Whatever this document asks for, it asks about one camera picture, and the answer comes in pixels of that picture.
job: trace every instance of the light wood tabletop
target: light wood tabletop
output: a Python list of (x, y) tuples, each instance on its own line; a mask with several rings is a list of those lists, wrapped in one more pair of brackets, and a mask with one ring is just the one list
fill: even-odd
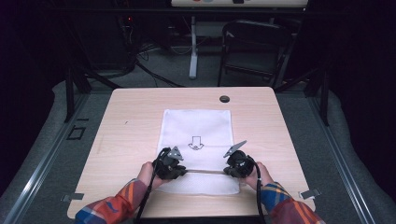
[(306, 7), (308, 0), (172, 0), (173, 7)]
[[(222, 95), (230, 97), (222, 103)], [(163, 88), (117, 89), (92, 144), (76, 193), (82, 200), (70, 203), (67, 215), (88, 203), (114, 196), (141, 165), (156, 158), (165, 109), (230, 110), (233, 141), (247, 140), (241, 148), (261, 161), (271, 176), (296, 200), (315, 211), (313, 200), (299, 198), (308, 190), (288, 128), (270, 88)], [(181, 195), (151, 192), (142, 217), (223, 217), (258, 215), (255, 191), (241, 186), (227, 196)]]

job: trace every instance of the person's hand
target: person's hand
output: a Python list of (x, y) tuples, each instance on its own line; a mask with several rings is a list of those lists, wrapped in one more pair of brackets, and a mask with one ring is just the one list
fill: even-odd
[[(154, 168), (152, 167), (152, 162), (147, 161), (142, 165), (142, 168), (140, 169), (140, 173), (137, 176), (137, 179), (142, 181), (146, 186), (149, 186), (149, 182), (151, 180), (153, 170)], [(152, 190), (155, 190), (161, 184), (167, 183), (169, 181), (170, 180), (162, 180), (155, 175), (154, 180), (152, 181)]]
[[(267, 168), (260, 162), (257, 162), (257, 165), (259, 166), (260, 169), (260, 174), (262, 176), (262, 186), (265, 186), (269, 183), (273, 183), (274, 180), (273, 178), (270, 176), (270, 174), (268, 173)], [(253, 189), (257, 189), (257, 170), (256, 170), (256, 166), (254, 166), (253, 171), (251, 172), (251, 174), (245, 178), (240, 178), (239, 181), (241, 183), (245, 183), (248, 184), (249, 186), (251, 186)]]

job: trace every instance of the person's arm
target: person's arm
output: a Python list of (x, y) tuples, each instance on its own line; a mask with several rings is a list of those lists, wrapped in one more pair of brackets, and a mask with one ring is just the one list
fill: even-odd
[[(152, 172), (152, 164), (148, 161), (142, 165), (138, 177), (126, 184), (116, 196), (90, 203), (78, 211), (75, 223), (120, 223), (127, 218), (133, 217), (146, 193)], [(164, 182), (166, 181), (156, 176), (152, 190), (155, 190)]]
[[(262, 175), (261, 201), (273, 223), (325, 223), (310, 207), (295, 201), (279, 183), (275, 182), (261, 162), (257, 164)], [(242, 181), (256, 189), (256, 168)]]

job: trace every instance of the plaid shirt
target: plaid shirt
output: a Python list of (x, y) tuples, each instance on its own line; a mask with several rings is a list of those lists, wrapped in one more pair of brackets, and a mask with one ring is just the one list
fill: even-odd
[[(120, 223), (134, 216), (134, 211), (143, 200), (147, 186), (133, 179), (115, 197), (88, 204), (76, 214), (76, 224)], [(325, 222), (305, 203), (294, 201), (278, 183), (270, 183), (262, 188), (262, 204), (272, 219), (272, 223), (315, 223)]]

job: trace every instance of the black round hole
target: black round hole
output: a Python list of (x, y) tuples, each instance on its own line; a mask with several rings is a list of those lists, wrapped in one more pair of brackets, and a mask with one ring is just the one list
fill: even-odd
[(228, 97), (226, 95), (222, 95), (222, 96), (220, 96), (220, 101), (222, 103), (228, 103), (228, 102), (230, 102), (230, 97)]

